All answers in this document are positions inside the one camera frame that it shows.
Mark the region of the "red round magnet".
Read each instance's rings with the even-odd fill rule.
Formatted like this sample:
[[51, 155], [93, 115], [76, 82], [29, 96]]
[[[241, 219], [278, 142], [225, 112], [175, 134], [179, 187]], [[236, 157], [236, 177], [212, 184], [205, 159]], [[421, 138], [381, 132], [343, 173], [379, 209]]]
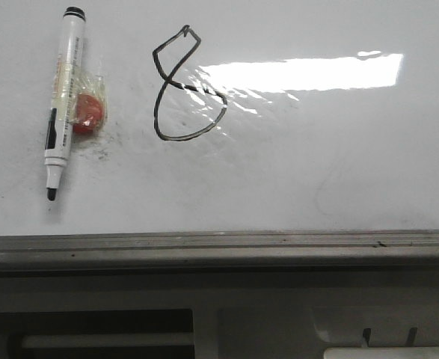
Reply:
[[92, 134], [102, 125], [103, 116], [102, 103], [95, 96], [81, 93], [76, 103], [73, 131], [80, 135]]

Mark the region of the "white black whiteboard marker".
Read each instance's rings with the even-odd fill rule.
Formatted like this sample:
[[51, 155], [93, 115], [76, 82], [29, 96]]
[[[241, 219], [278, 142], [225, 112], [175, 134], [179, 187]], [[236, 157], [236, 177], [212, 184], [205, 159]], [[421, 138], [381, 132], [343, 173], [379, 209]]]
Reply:
[[81, 8], [68, 7], [64, 11], [44, 153], [46, 195], [50, 201], [56, 198], [70, 157], [85, 25]]

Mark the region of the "white whiteboard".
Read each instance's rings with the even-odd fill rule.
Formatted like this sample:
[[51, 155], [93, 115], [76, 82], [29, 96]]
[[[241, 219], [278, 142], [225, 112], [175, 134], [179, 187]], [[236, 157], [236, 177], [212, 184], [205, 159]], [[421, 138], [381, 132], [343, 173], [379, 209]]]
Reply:
[[78, 1], [108, 117], [58, 196], [68, 1], [0, 1], [0, 236], [439, 229], [439, 1]]

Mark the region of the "grey aluminium whiteboard frame rail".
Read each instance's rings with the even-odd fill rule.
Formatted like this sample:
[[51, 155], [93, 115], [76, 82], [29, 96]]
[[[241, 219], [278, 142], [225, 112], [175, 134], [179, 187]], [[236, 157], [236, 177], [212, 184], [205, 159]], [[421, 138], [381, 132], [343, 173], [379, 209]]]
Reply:
[[0, 275], [439, 265], [439, 230], [0, 236]]

